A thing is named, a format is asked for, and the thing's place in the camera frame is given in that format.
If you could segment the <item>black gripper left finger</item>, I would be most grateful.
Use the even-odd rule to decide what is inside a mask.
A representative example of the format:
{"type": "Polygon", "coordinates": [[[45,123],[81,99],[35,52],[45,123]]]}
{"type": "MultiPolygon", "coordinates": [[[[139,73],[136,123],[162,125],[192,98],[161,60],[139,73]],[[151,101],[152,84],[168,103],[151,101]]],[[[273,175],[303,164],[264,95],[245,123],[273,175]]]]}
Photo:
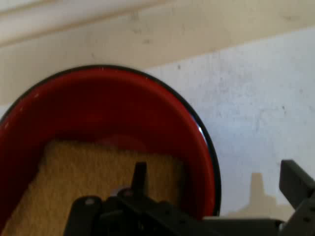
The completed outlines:
{"type": "Polygon", "coordinates": [[[64,230],[66,236],[193,236],[202,224],[168,202],[146,195],[147,164],[135,164],[131,186],[103,201],[97,196],[75,200],[64,230]]]}

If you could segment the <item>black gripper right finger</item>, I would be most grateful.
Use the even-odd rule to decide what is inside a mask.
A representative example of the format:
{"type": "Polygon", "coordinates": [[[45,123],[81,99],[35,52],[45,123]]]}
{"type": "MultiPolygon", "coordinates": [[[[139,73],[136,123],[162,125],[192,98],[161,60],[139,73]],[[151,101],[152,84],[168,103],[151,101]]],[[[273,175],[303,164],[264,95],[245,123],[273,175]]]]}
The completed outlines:
{"type": "Polygon", "coordinates": [[[281,236],[315,234],[315,180],[294,160],[282,160],[279,188],[294,213],[279,232],[281,236]]]}

